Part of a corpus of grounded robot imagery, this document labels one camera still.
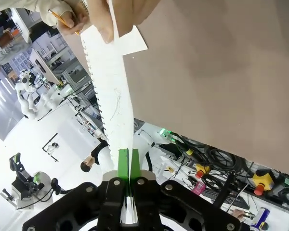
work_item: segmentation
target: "notebook page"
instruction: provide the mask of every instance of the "notebook page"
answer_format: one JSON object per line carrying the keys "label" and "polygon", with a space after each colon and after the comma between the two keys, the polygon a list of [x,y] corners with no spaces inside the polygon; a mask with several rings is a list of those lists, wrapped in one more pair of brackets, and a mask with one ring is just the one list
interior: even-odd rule
{"label": "notebook page", "polygon": [[[111,1],[109,4],[115,22]],[[129,149],[132,154],[133,110],[116,23],[114,38],[114,42],[105,44],[94,26],[81,33],[110,154],[117,169],[118,151]]]}

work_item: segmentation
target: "pencil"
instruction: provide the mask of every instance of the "pencil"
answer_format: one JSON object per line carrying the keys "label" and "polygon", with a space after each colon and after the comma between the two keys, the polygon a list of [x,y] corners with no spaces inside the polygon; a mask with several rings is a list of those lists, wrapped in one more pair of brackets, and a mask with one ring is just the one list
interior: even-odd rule
{"label": "pencil", "polygon": [[57,15],[55,12],[53,12],[52,10],[48,10],[49,13],[51,13],[53,16],[55,16],[61,23],[63,23],[64,25],[66,25],[67,27],[69,27],[66,22],[59,16]]}

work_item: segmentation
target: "can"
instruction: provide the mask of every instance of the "can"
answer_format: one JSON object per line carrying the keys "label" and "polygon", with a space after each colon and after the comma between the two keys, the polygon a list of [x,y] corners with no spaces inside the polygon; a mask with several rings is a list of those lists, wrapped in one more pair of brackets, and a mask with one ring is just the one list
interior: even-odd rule
{"label": "can", "polygon": [[196,186],[192,190],[192,192],[196,195],[202,194],[202,192],[206,189],[206,185],[200,181],[197,182]]}
{"label": "can", "polygon": [[270,210],[261,207],[257,216],[254,218],[254,220],[252,221],[252,224],[250,225],[250,230],[260,231],[269,214],[270,214]]}

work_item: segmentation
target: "hand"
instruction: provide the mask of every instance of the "hand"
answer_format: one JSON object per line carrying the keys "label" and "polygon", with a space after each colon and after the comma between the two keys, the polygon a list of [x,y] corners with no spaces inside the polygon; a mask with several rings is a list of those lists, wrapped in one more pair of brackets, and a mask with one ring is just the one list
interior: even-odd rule
{"label": "hand", "polygon": [[235,218],[239,219],[242,222],[242,220],[244,218],[244,216],[243,216],[244,213],[245,212],[243,210],[235,209],[231,215],[234,216]]}
{"label": "hand", "polygon": [[[112,0],[119,36],[132,30],[133,25],[141,24],[155,9],[160,0]],[[88,1],[90,20],[101,33],[105,43],[114,39],[113,23],[108,0]]]}
{"label": "hand", "polygon": [[68,26],[64,25],[58,20],[58,30],[65,35],[72,35],[77,31],[81,31],[83,26],[88,21],[87,17],[80,14],[77,20],[78,23],[75,25],[75,22],[73,20],[73,14],[70,11],[64,12],[63,15],[61,15],[61,18],[66,22]]}

